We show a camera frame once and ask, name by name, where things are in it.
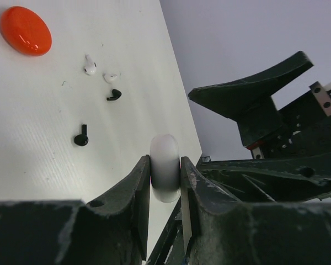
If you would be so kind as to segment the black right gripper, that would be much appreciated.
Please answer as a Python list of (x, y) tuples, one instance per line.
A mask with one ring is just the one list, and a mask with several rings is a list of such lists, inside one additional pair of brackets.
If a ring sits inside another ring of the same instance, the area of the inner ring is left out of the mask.
[(330, 194), (331, 116), (312, 92), (279, 111), (271, 97), (311, 67), (298, 51), (257, 74), (192, 89), (190, 100), (235, 121), (243, 146), (261, 145), (251, 155), (265, 158), (207, 162), (199, 172), (245, 202), (302, 202)]

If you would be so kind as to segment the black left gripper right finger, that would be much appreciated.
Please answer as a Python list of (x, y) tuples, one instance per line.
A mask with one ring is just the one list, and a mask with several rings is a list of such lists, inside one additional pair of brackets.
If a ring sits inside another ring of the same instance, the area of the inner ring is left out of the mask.
[(190, 264), (331, 264), (331, 203), (245, 202), (181, 159)]

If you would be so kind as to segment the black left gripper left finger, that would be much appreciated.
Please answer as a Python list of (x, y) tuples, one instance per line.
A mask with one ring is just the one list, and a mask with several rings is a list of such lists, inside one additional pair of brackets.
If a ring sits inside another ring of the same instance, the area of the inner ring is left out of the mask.
[(141, 264), (149, 209), (147, 155), (89, 203), (0, 202), (0, 264)]

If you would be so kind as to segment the white round charging case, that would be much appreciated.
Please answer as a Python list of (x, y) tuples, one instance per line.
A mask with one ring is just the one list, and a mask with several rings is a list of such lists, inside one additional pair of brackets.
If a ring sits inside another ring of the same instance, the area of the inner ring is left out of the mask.
[(154, 196), (171, 203), (180, 196), (180, 154), (171, 134), (157, 135), (150, 146), (150, 178)]

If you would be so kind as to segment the white earbud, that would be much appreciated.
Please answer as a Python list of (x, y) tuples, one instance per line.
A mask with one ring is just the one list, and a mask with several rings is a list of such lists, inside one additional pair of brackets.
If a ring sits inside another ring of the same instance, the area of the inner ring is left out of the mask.
[(97, 64), (92, 60), (90, 55), (86, 55), (86, 64), (83, 69), (84, 72), (89, 76), (92, 76), (96, 73)]
[(114, 73), (105, 73), (103, 75), (103, 78), (107, 83), (111, 84), (111, 83), (116, 82), (119, 79), (119, 76)]

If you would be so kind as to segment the orange round charging case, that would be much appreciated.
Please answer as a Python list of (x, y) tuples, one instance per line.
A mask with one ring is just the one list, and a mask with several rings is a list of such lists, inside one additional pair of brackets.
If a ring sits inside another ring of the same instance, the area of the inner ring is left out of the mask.
[(25, 7), (7, 8), (0, 17), (0, 30), (5, 41), (24, 55), (42, 56), (52, 47), (52, 36), (46, 23)]

